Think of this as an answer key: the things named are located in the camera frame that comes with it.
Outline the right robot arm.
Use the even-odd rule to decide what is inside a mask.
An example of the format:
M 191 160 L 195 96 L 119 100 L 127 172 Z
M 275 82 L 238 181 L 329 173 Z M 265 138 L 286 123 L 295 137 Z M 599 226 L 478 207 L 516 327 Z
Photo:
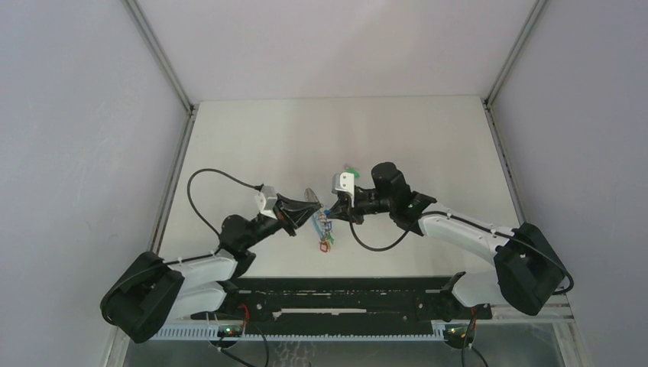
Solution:
M 528 316 L 536 316 L 553 296 L 575 286 L 572 274 L 559 259 L 539 227 L 524 222 L 501 226 L 458 213 L 436 198 L 410 188 L 404 174 L 392 162 L 371 170 L 374 186 L 362 188 L 349 172 L 336 174 L 332 192 L 337 196 L 328 219 L 361 225 L 367 215 L 387 214 L 403 234 L 392 244 L 360 246 L 386 252 L 410 233 L 440 239 L 486 261 L 491 270 L 459 272 L 442 296 L 442 310 L 452 318 L 463 317 L 472 307 L 506 303 Z

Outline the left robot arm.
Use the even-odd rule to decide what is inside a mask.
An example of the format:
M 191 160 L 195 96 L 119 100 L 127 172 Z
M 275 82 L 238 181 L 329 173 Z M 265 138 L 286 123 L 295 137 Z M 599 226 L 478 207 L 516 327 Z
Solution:
M 256 258 L 251 247 L 279 231 L 294 236 L 322 207 L 280 194 L 260 193 L 257 198 L 256 217 L 228 216 L 217 248 L 204 255 L 166 260 L 153 252 L 141 253 L 102 298 L 104 321 L 143 343 L 166 323 L 195 313 L 233 317 L 239 299 L 224 284 L 250 268 Z

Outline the metal key organiser with rings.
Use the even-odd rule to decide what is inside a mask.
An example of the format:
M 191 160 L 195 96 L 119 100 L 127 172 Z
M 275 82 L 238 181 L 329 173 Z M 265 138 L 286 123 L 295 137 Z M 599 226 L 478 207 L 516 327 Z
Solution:
M 332 221 L 327 216 L 328 208 L 321 203 L 312 188 L 306 188 L 304 196 L 307 201 L 320 205 L 318 211 L 311 216 L 311 222 L 319 238 L 319 250 L 323 253 L 330 253 L 335 243 L 335 237 L 333 235 Z

